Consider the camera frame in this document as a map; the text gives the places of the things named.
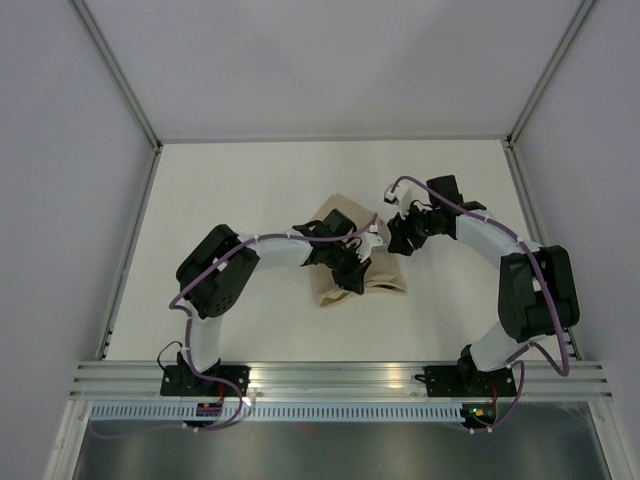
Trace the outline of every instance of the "metal extrusion bar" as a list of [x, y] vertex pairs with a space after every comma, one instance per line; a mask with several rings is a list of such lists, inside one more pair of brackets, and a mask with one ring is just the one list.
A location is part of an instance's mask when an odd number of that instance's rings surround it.
[[113, 78], [113, 81], [120, 90], [120, 93], [122, 94], [129, 111], [133, 115], [134, 120], [142, 129], [142, 132], [145, 137], [147, 137], [147, 140], [153, 149], [157, 151], [161, 146], [161, 142], [153, 131], [151, 123], [149, 123], [149, 119], [144, 113], [135, 93], [133, 93], [133, 89], [131, 88], [131, 85], [129, 85], [118, 60], [111, 50], [111, 47], [109, 47], [109, 43], [98, 26], [93, 13], [91, 13], [91, 9], [85, 0], [69, 0], [69, 4], [89, 35], [89, 39], [93, 43], [93, 46], [107, 68], [107, 71], [111, 75], [111, 78]]
[[524, 128], [527, 125], [531, 114], [538, 105], [538, 102], [540, 102], [542, 95], [549, 86], [549, 83], [551, 82], [555, 73], [558, 71], [559, 66], [561, 65], [567, 52], [571, 48], [571, 45], [573, 45], [573, 42], [578, 36], [578, 33], [580, 33], [580, 31], [582, 30], [582, 27], [585, 25], [587, 19], [589, 18], [589, 15], [593, 11], [593, 8], [597, 3], [598, 0], [582, 0], [580, 2], [580, 5], [578, 5], [578, 8], [576, 8], [573, 17], [569, 21], [567, 28], [565, 29], [562, 37], [560, 38], [560, 41], [558, 42], [558, 45], [551, 54], [547, 65], [544, 67], [540, 78], [538, 78], [538, 81], [533, 87], [531, 95], [529, 95], [524, 108], [520, 112], [520, 115], [518, 115], [518, 118], [508, 136], [512, 144], [518, 140], [518, 138], [524, 131]]
[[[609, 401], [611, 389], [597, 362], [573, 362], [567, 378], [544, 361], [525, 362], [525, 402]], [[429, 398], [413, 379], [422, 367], [451, 362], [243, 362], [251, 367], [248, 396], [259, 402], [429, 402], [475, 403], [478, 398]], [[516, 382], [519, 372], [514, 370]], [[70, 399], [157, 400], [162, 371], [154, 362], [84, 362], [76, 371]], [[190, 401], [211, 398], [189, 398]]]
[[151, 196], [151, 188], [153, 187], [153, 181], [156, 177], [156, 172], [158, 170], [158, 164], [160, 162], [161, 155], [162, 147], [160, 147], [160, 149], [154, 153], [153, 160], [149, 164], [149, 168], [147, 170], [144, 188], [142, 189], [140, 197], [136, 202], [136, 205], [138, 206], [138, 208], [136, 209], [136, 216], [129, 227], [127, 243], [118, 268], [118, 277], [113, 285], [111, 294], [109, 296], [109, 307], [107, 309], [106, 317], [104, 320], [104, 333], [96, 352], [96, 358], [98, 359], [106, 358], [112, 328], [116, 321], [118, 309], [120, 308], [120, 302], [124, 293], [124, 287], [127, 283], [129, 269], [131, 268], [131, 262], [133, 261], [133, 254], [135, 252], [138, 237], [140, 235], [140, 229], [142, 228], [144, 213], [147, 210], [147, 204], [149, 203], [149, 197]]
[[385, 135], [277, 135], [256, 137], [206, 137], [206, 138], [163, 138], [167, 144], [201, 144], [201, 143], [269, 143], [269, 142], [370, 142], [378, 140], [499, 140], [504, 137], [504, 132], [496, 133], [434, 133], [407, 135], [388, 133]]
[[524, 217], [524, 223], [527, 226], [529, 237], [534, 242], [538, 242], [542, 245], [546, 245], [547, 236], [542, 228], [542, 224], [539, 220], [536, 208], [531, 197], [531, 189], [525, 179], [522, 165], [518, 162], [515, 152], [511, 147], [511, 144], [507, 140], [502, 140], [502, 149], [507, 160], [507, 166], [509, 167], [509, 173], [511, 174], [511, 180], [516, 190], [516, 196], [518, 197], [518, 203], [520, 204], [520, 210], [522, 210], [522, 216]]
[[613, 404], [592, 402], [589, 404], [593, 423], [600, 439], [600, 445], [615, 480], [634, 480], [639, 478], [636, 465], [630, 462], [633, 451], [621, 435], [620, 426], [614, 415]]
[[90, 412], [91, 402], [67, 402], [44, 475], [45, 480], [73, 477]]

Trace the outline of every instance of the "black mounting bracket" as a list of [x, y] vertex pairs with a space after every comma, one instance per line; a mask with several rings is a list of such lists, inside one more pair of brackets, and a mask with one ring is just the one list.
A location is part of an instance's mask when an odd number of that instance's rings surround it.
[[427, 365], [419, 378], [427, 386], [431, 398], [515, 397], [516, 386], [513, 372], [501, 368], [492, 372], [481, 372], [471, 356], [471, 346], [460, 353], [456, 365]]
[[[220, 377], [236, 385], [242, 395], [247, 394], [250, 368], [246, 365], [224, 365], [220, 361], [203, 375]], [[236, 392], [228, 385], [209, 382], [196, 377], [189, 365], [178, 354], [178, 364], [165, 367], [160, 386], [161, 397], [237, 397]]]
[[314, 242], [312, 238], [341, 237], [357, 230], [346, 215], [337, 209], [331, 210], [324, 220], [314, 220], [304, 225], [294, 225], [294, 230], [308, 237], [311, 254], [304, 265], [326, 265], [331, 270], [333, 281], [340, 288], [362, 295], [364, 274], [371, 259], [361, 262], [358, 247], [345, 242]]
[[480, 372], [472, 384], [467, 384], [457, 365], [431, 365], [423, 368], [427, 396], [430, 398], [492, 398], [515, 397], [516, 387], [510, 369]]

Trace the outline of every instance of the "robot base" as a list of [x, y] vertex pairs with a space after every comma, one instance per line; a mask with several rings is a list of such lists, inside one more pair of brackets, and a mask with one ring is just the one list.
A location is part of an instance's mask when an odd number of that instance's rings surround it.
[[[249, 387], [249, 371], [245, 365], [220, 365], [218, 362], [204, 375], [220, 377], [235, 384], [242, 395], [247, 394]], [[237, 397], [233, 389], [224, 384], [208, 382], [197, 378], [189, 366], [178, 355], [178, 364], [165, 367], [160, 387], [161, 397]]]
[[427, 396], [430, 398], [493, 397], [493, 389], [499, 397], [515, 397], [516, 386], [511, 370], [503, 368], [493, 372], [479, 372], [472, 383], [465, 383], [457, 365], [433, 365], [424, 367]]

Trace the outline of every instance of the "black cable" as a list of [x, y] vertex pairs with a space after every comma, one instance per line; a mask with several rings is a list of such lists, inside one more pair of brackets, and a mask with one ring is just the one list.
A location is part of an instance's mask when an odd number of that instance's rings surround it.
[[423, 375], [422, 373], [416, 373], [413, 376], [413, 379], [419, 381], [420, 383], [424, 383], [425, 385], [427, 384], [427, 377], [426, 377], [426, 375]]
[[162, 356], [162, 354], [164, 352], [166, 352], [167, 348], [169, 348], [174, 343], [177, 343], [178, 345], [180, 345], [180, 348], [183, 347], [182, 342], [180, 342], [178, 340], [174, 340], [172, 342], [169, 342], [166, 347], [164, 347], [162, 350], [160, 350], [160, 353], [156, 357], [156, 362], [158, 363], [158, 366], [162, 369], [162, 373], [164, 373], [165, 375], [167, 374], [167, 371], [165, 370], [164, 365], [162, 365], [162, 363], [160, 363], [160, 357]]
[[433, 205], [431, 205], [430, 203], [422, 203], [420, 200], [414, 200], [413, 202], [411, 202], [411, 204], [410, 204], [410, 205], [413, 205], [414, 203], [419, 203], [419, 204], [420, 204], [420, 205], [422, 205], [423, 207], [430, 208], [431, 210], [435, 210], [435, 209], [433, 208]]

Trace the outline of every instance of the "black clamp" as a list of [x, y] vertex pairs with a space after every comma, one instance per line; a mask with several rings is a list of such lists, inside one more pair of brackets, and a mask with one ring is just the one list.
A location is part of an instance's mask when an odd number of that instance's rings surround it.
[[471, 357], [470, 345], [455, 365], [427, 365], [415, 379], [424, 383], [430, 398], [514, 397], [516, 386], [509, 368], [481, 372]]
[[[356, 230], [356, 225], [339, 210], [333, 209], [322, 221], [314, 220], [293, 228], [305, 237], [329, 238], [348, 235]], [[360, 260], [356, 242], [309, 240], [309, 244], [312, 250], [304, 265], [326, 265], [340, 288], [358, 295], [364, 293], [364, 274], [371, 265], [371, 259]]]
[[[427, 180], [427, 186], [465, 210], [486, 210], [479, 202], [464, 201], [454, 175]], [[427, 238], [433, 235], [449, 235], [456, 239], [456, 217], [460, 213], [432, 194], [429, 194], [429, 201], [430, 210], [420, 209], [414, 200], [405, 218], [398, 213], [389, 221], [389, 253], [410, 256], [415, 250], [422, 248]]]

